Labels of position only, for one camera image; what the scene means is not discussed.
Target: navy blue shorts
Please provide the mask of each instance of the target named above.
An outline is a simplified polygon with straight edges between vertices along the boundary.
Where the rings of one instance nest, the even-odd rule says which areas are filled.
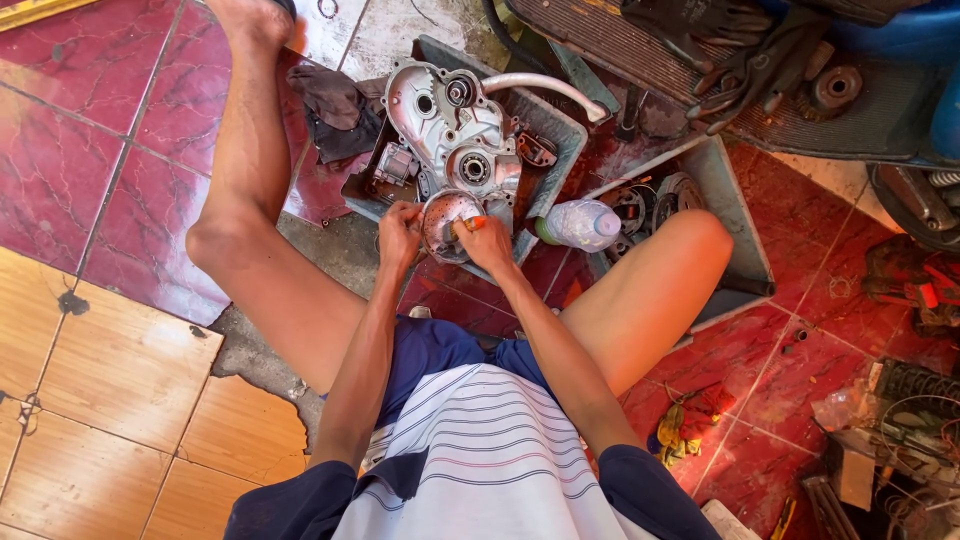
[[[480,348],[476,338],[459,326],[440,319],[396,317],[394,359],[376,427],[382,428],[400,416],[407,398],[424,375],[439,373],[466,364],[493,364],[550,392],[543,373],[534,359],[530,342],[506,339],[493,353]]]

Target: concrete floor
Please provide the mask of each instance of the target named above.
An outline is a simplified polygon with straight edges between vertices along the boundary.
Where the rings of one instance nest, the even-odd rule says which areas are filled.
[[[352,213],[330,220],[328,227],[321,228],[283,212],[276,227],[321,270],[353,292],[370,297],[379,264],[373,221]],[[306,426],[304,444],[309,454],[324,400],[290,370],[233,304],[210,328],[225,337],[213,365],[213,376],[239,375],[257,388],[292,403]]]

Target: plastic bottle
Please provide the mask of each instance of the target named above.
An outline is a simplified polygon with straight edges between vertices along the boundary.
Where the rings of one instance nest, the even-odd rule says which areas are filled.
[[[613,244],[620,234],[620,218],[600,201],[579,199],[556,205],[538,218],[537,236],[548,244],[596,253]]]

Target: leg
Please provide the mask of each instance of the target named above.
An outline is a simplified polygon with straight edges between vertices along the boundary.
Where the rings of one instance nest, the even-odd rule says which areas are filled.
[[[690,328],[732,247],[712,214],[680,212],[560,314],[614,394],[636,384]]]
[[[276,58],[293,30],[272,0],[207,0],[233,68],[209,195],[190,229],[190,258],[224,289],[303,380],[329,390],[366,301],[276,230],[290,182]]]

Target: man's right hand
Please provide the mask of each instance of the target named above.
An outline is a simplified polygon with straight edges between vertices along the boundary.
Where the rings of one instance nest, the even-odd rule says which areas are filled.
[[[517,269],[507,226],[499,218],[490,216],[483,227],[470,231],[464,220],[458,217],[453,222],[453,230],[460,237],[467,255],[494,279]]]

